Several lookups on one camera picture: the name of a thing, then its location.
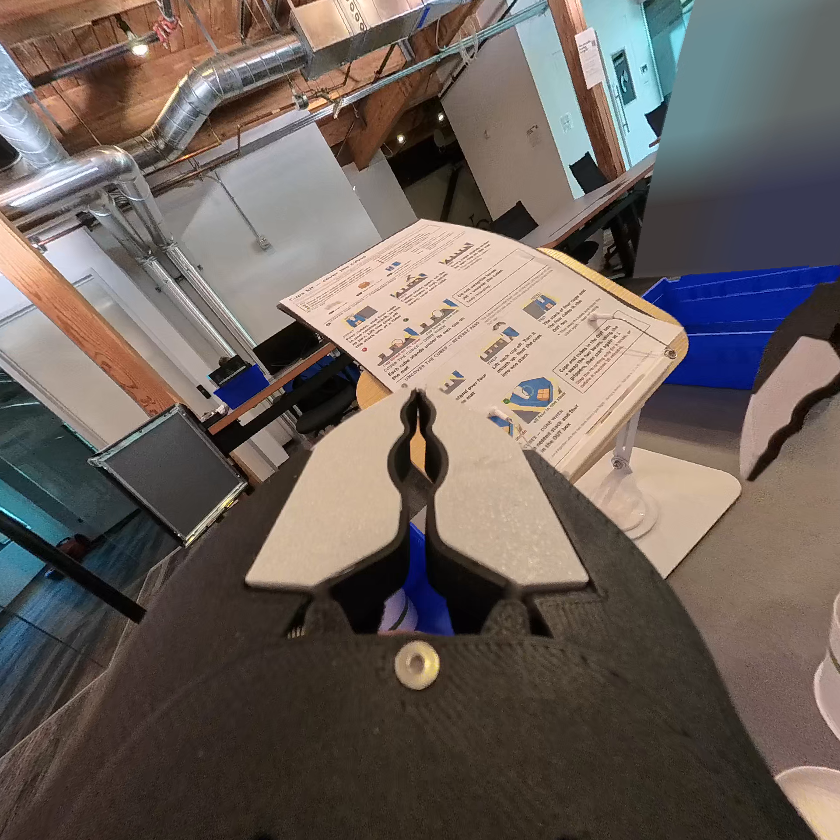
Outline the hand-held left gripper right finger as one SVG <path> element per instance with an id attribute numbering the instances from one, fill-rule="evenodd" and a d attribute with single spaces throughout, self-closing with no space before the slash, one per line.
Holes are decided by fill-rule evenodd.
<path id="1" fill-rule="evenodd" d="M 500 602 L 581 592 L 590 576 L 516 440 L 488 415 L 419 390 L 433 481 L 427 576 L 456 634 L 478 634 Z"/>

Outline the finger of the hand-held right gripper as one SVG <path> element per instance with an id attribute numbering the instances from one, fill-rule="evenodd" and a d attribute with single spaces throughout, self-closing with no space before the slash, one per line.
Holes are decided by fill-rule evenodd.
<path id="1" fill-rule="evenodd" d="M 837 395 L 838 388 L 837 347 L 800 337 L 751 395 L 740 438 L 741 478 L 755 481 L 802 429 L 813 407 Z"/>

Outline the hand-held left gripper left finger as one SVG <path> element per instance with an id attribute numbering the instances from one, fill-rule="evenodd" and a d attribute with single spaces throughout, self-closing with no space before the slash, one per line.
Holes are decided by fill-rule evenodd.
<path id="1" fill-rule="evenodd" d="M 245 575 L 249 588 L 329 598 L 353 630 L 385 633 L 410 571 L 405 480 L 417 394 L 402 390 L 320 440 Z"/>

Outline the blue plastic bin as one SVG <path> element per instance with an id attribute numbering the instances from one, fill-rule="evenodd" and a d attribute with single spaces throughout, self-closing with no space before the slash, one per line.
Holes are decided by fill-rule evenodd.
<path id="1" fill-rule="evenodd" d="M 416 608 L 417 624 L 412 633 L 453 636 L 454 629 L 446 600 L 435 591 L 427 578 L 425 535 L 412 522 L 409 525 L 408 537 L 410 565 L 401 588 Z"/>
<path id="2" fill-rule="evenodd" d="M 667 385 L 750 391 L 772 333 L 838 266 L 791 267 L 660 279 L 643 299 L 675 318 L 689 349 Z"/>

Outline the wooden-top office desk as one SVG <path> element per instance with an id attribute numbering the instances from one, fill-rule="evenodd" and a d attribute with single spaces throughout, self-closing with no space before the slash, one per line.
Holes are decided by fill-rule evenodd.
<path id="1" fill-rule="evenodd" d="M 304 381 L 300 388 L 288 390 L 290 383 L 323 360 L 328 360 L 329 364 L 319 368 L 317 374 Z M 349 368 L 358 371 L 360 366 L 334 343 L 320 342 L 315 351 L 282 370 L 266 387 L 210 423 L 206 432 L 222 455 L 232 457 L 238 447 L 297 406 L 300 399 L 309 398 L 324 382 Z"/>

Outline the grey desk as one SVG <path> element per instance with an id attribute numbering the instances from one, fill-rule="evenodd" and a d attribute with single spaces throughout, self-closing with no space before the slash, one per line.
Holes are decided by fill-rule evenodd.
<path id="1" fill-rule="evenodd" d="M 839 590 L 838 412 L 818 403 L 668 578 L 773 774 L 839 767 L 813 694 Z"/>

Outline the long office desk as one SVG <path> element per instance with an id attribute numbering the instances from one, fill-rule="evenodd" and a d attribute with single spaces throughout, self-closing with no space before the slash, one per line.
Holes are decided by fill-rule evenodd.
<path id="1" fill-rule="evenodd" d="M 533 248 L 559 246 L 570 253 L 598 230 L 609 228 L 623 275 L 632 277 L 644 210 L 658 149 L 614 181 L 575 199 L 526 234 L 522 242 Z"/>

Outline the black office chair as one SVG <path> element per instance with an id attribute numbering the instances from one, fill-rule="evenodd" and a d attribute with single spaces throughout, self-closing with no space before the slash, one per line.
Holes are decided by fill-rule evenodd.
<path id="1" fill-rule="evenodd" d="M 350 366 L 319 385 L 312 394 L 296 403 L 300 416 L 295 422 L 299 435 L 315 435 L 338 425 L 356 403 L 356 384 L 360 373 Z"/>
<path id="2" fill-rule="evenodd" d="M 590 152 L 586 152 L 580 159 L 571 163 L 569 168 L 585 195 L 601 189 L 610 182 L 610 178 L 602 172 Z"/>
<path id="3" fill-rule="evenodd" d="M 522 241 L 538 228 L 539 224 L 532 217 L 522 201 L 517 201 L 514 206 L 505 213 L 493 220 L 487 229 L 496 235 L 507 237 L 516 241 Z"/>

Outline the clear suction cup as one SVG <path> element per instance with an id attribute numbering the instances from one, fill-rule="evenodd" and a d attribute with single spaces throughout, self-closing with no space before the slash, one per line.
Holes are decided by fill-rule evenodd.
<path id="1" fill-rule="evenodd" d="M 657 502 L 638 485 L 634 472 L 624 462 L 614 466 L 609 461 L 603 469 L 594 466 L 575 487 L 630 539 L 648 534 L 658 521 Z"/>

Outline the blue sheet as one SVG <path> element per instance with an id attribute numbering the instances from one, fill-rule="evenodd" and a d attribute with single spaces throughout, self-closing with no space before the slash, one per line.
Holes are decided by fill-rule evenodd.
<path id="1" fill-rule="evenodd" d="M 216 398 L 235 410 L 269 386 L 266 374 L 258 364 L 243 369 L 213 391 Z"/>

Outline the metal framed grey screen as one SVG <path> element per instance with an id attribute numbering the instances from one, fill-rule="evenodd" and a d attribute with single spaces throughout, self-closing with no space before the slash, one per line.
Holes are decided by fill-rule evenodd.
<path id="1" fill-rule="evenodd" d="M 181 545 L 198 540 L 250 488 L 193 412 L 177 403 L 88 463 Z"/>

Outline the black monitor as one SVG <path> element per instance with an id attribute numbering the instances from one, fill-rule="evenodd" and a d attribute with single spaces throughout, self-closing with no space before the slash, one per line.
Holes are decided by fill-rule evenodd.
<path id="1" fill-rule="evenodd" d="M 286 369 L 312 355 L 322 344 L 319 333 L 306 324 L 293 320 L 286 327 L 257 344 L 254 354 L 270 376 L 277 376 Z"/>

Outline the printed instruction sheet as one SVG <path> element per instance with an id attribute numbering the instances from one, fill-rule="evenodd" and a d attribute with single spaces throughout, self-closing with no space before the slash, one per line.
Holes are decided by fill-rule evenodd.
<path id="1" fill-rule="evenodd" d="M 437 389 L 488 415 L 554 468 L 665 360 L 566 266 L 476 227 L 419 220 L 281 299 L 389 392 Z M 613 317 L 593 325 L 592 312 Z"/>

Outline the silver ceiling pipes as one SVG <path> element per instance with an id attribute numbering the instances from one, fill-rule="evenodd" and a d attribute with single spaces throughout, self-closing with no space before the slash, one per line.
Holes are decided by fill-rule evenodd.
<path id="1" fill-rule="evenodd" d="M 217 357 L 214 367 L 235 355 L 248 364 L 258 363 L 249 336 L 224 310 L 198 268 L 166 233 L 161 215 L 151 202 L 124 186 L 100 190 L 88 209 L 183 318 L 213 346 Z"/>

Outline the wooden pillar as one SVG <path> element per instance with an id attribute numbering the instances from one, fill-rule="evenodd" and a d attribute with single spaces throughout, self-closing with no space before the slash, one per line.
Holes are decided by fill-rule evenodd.
<path id="1" fill-rule="evenodd" d="M 611 182 L 625 170 L 606 92 L 606 74 L 597 36 L 585 21 L 581 1 L 549 1 L 574 95 L 593 157 Z"/>
<path id="2" fill-rule="evenodd" d="M 148 417 L 179 395 L 4 215 L 1 273 Z"/>

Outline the white paper notice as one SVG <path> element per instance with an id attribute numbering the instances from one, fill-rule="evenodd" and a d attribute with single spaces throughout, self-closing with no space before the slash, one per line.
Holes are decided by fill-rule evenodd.
<path id="1" fill-rule="evenodd" d="M 587 90 L 603 84 L 605 74 L 599 42 L 592 27 L 585 29 L 574 37 L 584 83 Z"/>

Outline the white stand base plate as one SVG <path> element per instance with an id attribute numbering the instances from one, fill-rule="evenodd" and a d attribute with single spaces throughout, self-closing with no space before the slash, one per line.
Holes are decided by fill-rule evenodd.
<path id="1" fill-rule="evenodd" d="M 609 461 L 618 462 L 607 455 L 595 466 Z M 644 448 L 635 448 L 627 464 L 659 507 L 653 530 L 631 540 L 666 578 L 740 497 L 741 484 L 728 472 Z"/>

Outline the black glass wall post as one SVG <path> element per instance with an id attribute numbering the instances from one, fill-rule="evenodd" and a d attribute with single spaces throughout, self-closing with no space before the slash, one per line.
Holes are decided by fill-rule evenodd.
<path id="1" fill-rule="evenodd" d="M 35 556 L 41 563 L 60 572 L 85 592 L 95 596 L 131 622 L 139 624 L 143 621 L 146 611 L 141 605 L 90 572 L 82 563 L 59 551 L 57 547 L 48 543 L 4 510 L 1 510 L 1 533 L 12 543 Z"/>

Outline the silver round duct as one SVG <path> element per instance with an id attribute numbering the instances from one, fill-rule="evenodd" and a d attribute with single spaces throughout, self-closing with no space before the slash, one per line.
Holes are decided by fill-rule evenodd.
<path id="1" fill-rule="evenodd" d="M 161 221 L 151 189 L 131 154 L 118 146 L 99 146 L 69 156 L 26 96 L 28 79 L 1 48 L 2 140 L 26 163 L 30 173 L 2 187 L 2 213 L 12 222 L 52 208 L 73 209 L 108 186 L 117 186 L 139 214 Z"/>

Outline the silver flexible duct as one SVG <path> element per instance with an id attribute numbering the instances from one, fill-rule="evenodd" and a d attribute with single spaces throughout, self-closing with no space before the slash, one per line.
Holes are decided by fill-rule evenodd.
<path id="1" fill-rule="evenodd" d="M 306 61 L 300 40 L 283 35 L 217 53 L 192 68 L 178 82 L 152 125 L 121 147 L 142 170 L 172 162 L 215 109 L 288 78 Z"/>

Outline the silver rectangular air duct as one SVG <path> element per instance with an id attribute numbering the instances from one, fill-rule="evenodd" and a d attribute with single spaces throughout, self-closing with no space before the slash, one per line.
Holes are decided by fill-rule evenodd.
<path id="1" fill-rule="evenodd" d="M 311 1 L 289 7 L 290 26 L 306 56 L 302 74 L 314 79 L 435 26 L 467 2 Z"/>

